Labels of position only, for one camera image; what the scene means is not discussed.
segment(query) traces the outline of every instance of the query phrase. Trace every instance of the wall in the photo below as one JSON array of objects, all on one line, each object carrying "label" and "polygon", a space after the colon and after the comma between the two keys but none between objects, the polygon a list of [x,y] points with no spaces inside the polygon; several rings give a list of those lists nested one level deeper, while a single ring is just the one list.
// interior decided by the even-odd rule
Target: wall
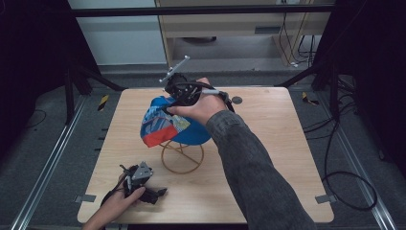
[{"label": "wall", "polygon": [[[72,9],[155,7],[153,0],[69,0]],[[157,16],[87,17],[78,23],[98,65],[166,64]]]}]

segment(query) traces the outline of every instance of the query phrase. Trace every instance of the sweater sleeve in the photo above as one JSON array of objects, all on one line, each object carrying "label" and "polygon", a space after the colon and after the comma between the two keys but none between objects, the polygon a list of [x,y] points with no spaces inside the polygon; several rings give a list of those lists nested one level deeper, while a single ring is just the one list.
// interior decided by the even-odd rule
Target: sweater sleeve
[{"label": "sweater sleeve", "polygon": [[206,124],[248,226],[254,229],[315,229],[293,188],[274,168],[258,137],[235,113],[216,113]]}]

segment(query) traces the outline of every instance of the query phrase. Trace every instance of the hand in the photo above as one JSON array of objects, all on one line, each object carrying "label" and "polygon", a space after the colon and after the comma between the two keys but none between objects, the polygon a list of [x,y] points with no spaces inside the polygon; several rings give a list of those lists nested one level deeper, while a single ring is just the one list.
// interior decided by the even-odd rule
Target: hand
[{"label": "hand", "polygon": [[[197,81],[210,84],[206,78]],[[194,105],[169,107],[167,111],[182,117],[190,117],[205,126],[215,113],[225,109],[227,107],[219,96],[200,94],[199,100]]]},{"label": "hand", "polygon": [[122,182],[118,191],[105,201],[101,208],[83,225],[82,229],[101,229],[107,223],[118,218],[131,204],[135,203],[145,190],[145,187],[141,187],[125,198]]}]

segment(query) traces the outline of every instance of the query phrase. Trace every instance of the blue hat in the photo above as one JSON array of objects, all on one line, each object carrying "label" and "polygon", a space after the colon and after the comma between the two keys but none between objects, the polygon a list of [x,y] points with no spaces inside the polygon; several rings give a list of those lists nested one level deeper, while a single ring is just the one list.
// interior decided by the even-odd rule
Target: blue hat
[{"label": "blue hat", "polygon": [[141,138],[148,147],[157,146],[168,140],[196,146],[211,138],[206,128],[197,121],[177,115],[170,116],[163,111],[164,106],[174,102],[174,98],[164,96],[152,100],[140,131]]}]

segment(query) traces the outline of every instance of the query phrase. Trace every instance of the gold wire stand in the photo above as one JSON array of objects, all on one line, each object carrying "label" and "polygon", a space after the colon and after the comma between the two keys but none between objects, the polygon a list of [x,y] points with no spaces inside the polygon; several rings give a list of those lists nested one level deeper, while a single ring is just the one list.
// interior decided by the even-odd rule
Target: gold wire stand
[{"label": "gold wire stand", "polygon": [[[200,158],[200,161],[196,161],[196,160],[194,160],[193,158],[189,157],[185,152],[183,152],[183,149],[187,148],[188,146],[182,146],[182,144],[179,143],[179,147],[177,148],[177,147],[171,146],[171,145],[170,145],[171,142],[172,142],[172,141],[168,141],[166,144],[160,145],[161,147],[163,147],[163,148],[162,148],[162,152],[161,152],[161,161],[162,161],[162,164],[164,165],[164,167],[165,167],[167,170],[171,171],[172,173],[176,173],[176,174],[186,174],[186,173],[191,173],[191,172],[197,170],[197,168],[199,168],[199,166],[202,164],[203,158],[204,158],[204,150],[203,150],[202,145],[200,145],[200,148],[201,148],[201,150],[202,150],[202,156],[201,156],[201,158]],[[194,167],[193,169],[191,169],[191,170],[189,170],[189,171],[185,171],[185,172],[179,172],[179,171],[175,171],[175,170],[171,169],[171,168],[165,163],[165,159],[164,159],[165,150],[175,150],[176,152],[178,152],[178,153],[184,155],[186,158],[190,159],[193,163],[195,163],[195,164],[196,164],[196,167]]]}]

